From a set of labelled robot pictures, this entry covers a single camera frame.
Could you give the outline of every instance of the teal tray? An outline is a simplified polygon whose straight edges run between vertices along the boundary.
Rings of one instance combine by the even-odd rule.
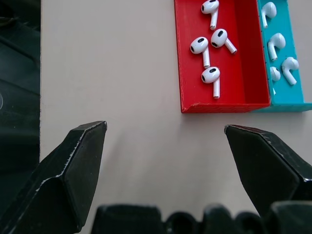
[[[264,29],[261,17],[261,9],[266,3],[270,1],[276,5],[277,15],[273,19],[267,18],[269,26]],[[264,55],[267,66],[268,83],[271,95],[271,105],[268,108],[260,109],[256,112],[303,112],[312,110],[312,103],[304,102],[299,70],[292,71],[292,75],[297,80],[297,84],[293,86],[289,85],[282,73],[281,66],[287,57],[294,57],[297,59],[287,0],[258,0],[258,8]],[[286,47],[281,50],[276,49],[278,59],[272,62],[269,58],[268,42],[271,36],[273,36],[275,33],[281,33],[285,37]],[[271,79],[271,66],[276,67],[281,72],[281,79],[278,82],[274,82]]]

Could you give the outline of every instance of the earbud stem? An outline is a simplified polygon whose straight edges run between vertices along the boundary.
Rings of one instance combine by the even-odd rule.
[[[220,78],[214,82],[214,98],[220,98]]]
[[[209,58],[209,49],[208,47],[203,52],[203,58],[204,58],[204,68],[207,69],[210,67],[210,58]]]
[[[277,53],[276,53],[274,44],[272,42],[270,42],[270,41],[268,43],[268,50],[269,50],[269,54],[270,54],[271,60],[272,61],[277,60]]]
[[[216,29],[216,23],[218,21],[218,11],[216,10],[216,12],[211,14],[211,22],[210,22],[210,29],[211,30],[215,30]]]
[[[268,27],[268,22],[267,22],[267,18],[266,18],[265,12],[262,11],[261,14],[262,14],[263,27],[267,28]]]
[[[293,75],[291,74],[291,72],[290,72],[289,69],[284,69],[284,68],[283,68],[283,73],[284,73],[284,76],[285,76],[286,80],[288,81],[288,83],[289,83],[290,85],[295,85],[295,84],[297,84],[296,79],[293,77]]]
[[[233,45],[233,43],[229,39],[226,39],[225,46],[230,50],[232,54],[235,54],[237,52],[236,47]]]

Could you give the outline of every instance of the white table surface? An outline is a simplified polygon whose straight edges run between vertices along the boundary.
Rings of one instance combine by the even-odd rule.
[[[312,101],[312,1],[289,0],[306,101]],[[272,131],[312,164],[312,112],[182,115],[173,0],[43,0],[41,158],[80,124],[108,122],[83,234],[100,204],[155,204],[201,219],[219,202],[255,211],[226,124]]]

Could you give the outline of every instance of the red plastic tray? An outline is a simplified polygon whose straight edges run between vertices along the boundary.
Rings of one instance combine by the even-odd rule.
[[[211,15],[201,13],[204,0],[175,0],[176,41],[183,113],[235,113],[268,107],[270,95],[264,60],[257,0],[219,0],[217,29],[224,28],[238,49],[210,44]],[[211,66],[219,67],[220,99],[213,98],[213,84],[201,81],[202,55],[190,51],[198,37],[209,41]]]

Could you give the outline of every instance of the white earbud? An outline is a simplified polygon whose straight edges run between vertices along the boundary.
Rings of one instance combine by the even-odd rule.
[[[270,67],[270,72],[273,81],[279,81],[281,79],[281,73],[276,67]]]
[[[232,54],[235,54],[237,52],[235,46],[228,39],[227,31],[225,31],[224,29],[218,29],[214,32],[213,36],[211,37],[211,45],[213,45],[215,48],[219,48],[224,44]]]
[[[282,63],[283,74],[290,85],[295,85],[297,83],[296,79],[292,76],[290,70],[298,70],[298,69],[299,69],[299,63],[293,57],[288,57]]]
[[[264,28],[268,27],[267,17],[273,19],[277,15],[277,9],[273,2],[268,2],[265,4],[261,10],[262,21]]]
[[[210,67],[201,74],[201,80],[206,83],[214,83],[214,98],[220,98],[220,70]]]
[[[201,6],[201,12],[204,14],[211,14],[210,29],[214,30],[216,28],[216,23],[218,21],[218,10],[219,10],[219,1],[218,0],[209,0],[204,2]]]
[[[191,44],[191,52],[193,54],[203,53],[204,58],[204,68],[210,67],[209,50],[208,50],[208,40],[205,37],[196,38]]]
[[[281,33],[274,34],[268,42],[268,50],[272,61],[277,60],[275,47],[283,49],[286,46],[286,40]]]

